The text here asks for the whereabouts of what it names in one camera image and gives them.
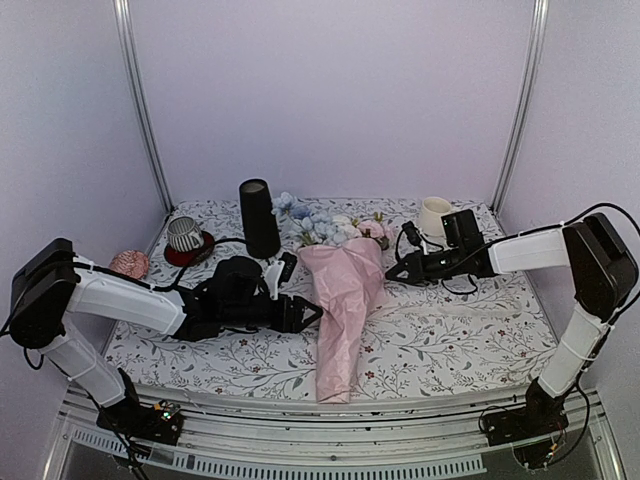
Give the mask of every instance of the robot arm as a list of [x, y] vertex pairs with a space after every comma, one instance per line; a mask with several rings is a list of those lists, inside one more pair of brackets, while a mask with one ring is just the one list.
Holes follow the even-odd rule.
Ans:
[[285, 254], [266, 274], [253, 260], [219, 262], [214, 275], [188, 289], [135, 281], [74, 254], [71, 242], [54, 240], [14, 277], [9, 334], [25, 349], [37, 349], [100, 406], [98, 425], [127, 436], [176, 444], [182, 417], [172, 405], [144, 407], [123, 370], [100, 356], [70, 321], [90, 313], [197, 341], [223, 327], [266, 327], [299, 332], [322, 315], [301, 297], [278, 294], [293, 272]]
[[[484, 243], [470, 210], [443, 217], [443, 225], [450, 250], [410, 253], [387, 272], [387, 279], [419, 285], [460, 274], [482, 278], [520, 270], [571, 268], [576, 287], [573, 314], [554, 356], [527, 390], [526, 406], [483, 417], [491, 445], [565, 428], [564, 399], [594, 361], [638, 280], [634, 258], [602, 213], [490, 244]], [[420, 246], [420, 234], [413, 224], [405, 224], [403, 231], [410, 243]]]

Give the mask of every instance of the floral tablecloth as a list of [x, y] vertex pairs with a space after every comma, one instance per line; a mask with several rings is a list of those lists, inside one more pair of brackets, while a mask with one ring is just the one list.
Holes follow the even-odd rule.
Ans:
[[[312, 209], [370, 218], [383, 212], [396, 231], [416, 220], [417, 200], [309, 199]], [[454, 202], [471, 208], [485, 238], [501, 235], [484, 204]], [[216, 238], [242, 236], [237, 202], [181, 203], [174, 216], [195, 218]], [[401, 253], [411, 248], [402, 242]], [[283, 234], [283, 248], [292, 242]], [[151, 255], [148, 281], [168, 284], [178, 269], [163, 258], [163, 234]], [[383, 264], [394, 264], [392, 248]], [[218, 260], [240, 254], [244, 246], [224, 244], [214, 256], [190, 269], [183, 285], [195, 286], [213, 274]], [[465, 291], [466, 280], [451, 289]], [[555, 341], [523, 274], [477, 281], [478, 292], [456, 296], [442, 286], [410, 287], [387, 283], [388, 302], [367, 320], [362, 335], [352, 401], [451, 395], [527, 383], [539, 374], [555, 350]], [[312, 299], [308, 271], [298, 266], [284, 292]], [[127, 323], [119, 323], [107, 349], [109, 362], [123, 367], [134, 381], [153, 386], [315, 401], [317, 326], [301, 334], [262, 330], [253, 335], [225, 332], [220, 337], [187, 343]]]

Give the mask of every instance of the pink wrapping paper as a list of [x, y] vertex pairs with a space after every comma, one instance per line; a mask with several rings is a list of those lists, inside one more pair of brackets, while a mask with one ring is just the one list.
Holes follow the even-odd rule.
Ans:
[[356, 238], [342, 247], [305, 247], [298, 256], [313, 274], [315, 302], [325, 310], [318, 337], [316, 399], [348, 403], [364, 322], [385, 301], [380, 247], [370, 238]]

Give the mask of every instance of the purple wall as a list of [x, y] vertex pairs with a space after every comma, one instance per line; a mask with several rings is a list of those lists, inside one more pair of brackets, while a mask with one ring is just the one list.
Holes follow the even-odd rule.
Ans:
[[[99, 2], [0, 3], [0, 312], [10, 279], [56, 236], [107, 263], [145, 249], [162, 211], [151, 180], [115, 27]], [[105, 320], [85, 324], [105, 340]], [[0, 478], [42, 475], [66, 382], [31, 371], [0, 340]]]
[[300, 195], [489, 199], [531, 1], [131, 8], [176, 200], [236, 198], [252, 176]]
[[[640, 2], [552, 2], [522, 148], [502, 214], [511, 231], [567, 219], [602, 200], [640, 219]], [[610, 218], [636, 259], [640, 242]], [[537, 291], [558, 332], [572, 309], [568, 271], [539, 272]], [[640, 478], [640, 306], [595, 362], [597, 384], [628, 478]]]

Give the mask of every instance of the black cylinder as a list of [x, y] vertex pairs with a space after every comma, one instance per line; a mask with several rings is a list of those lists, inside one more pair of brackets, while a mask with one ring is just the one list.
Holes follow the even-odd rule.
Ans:
[[244, 239], [247, 253], [254, 258], [270, 258], [280, 250], [280, 232], [272, 209], [267, 182], [254, 178], [240, 185]]

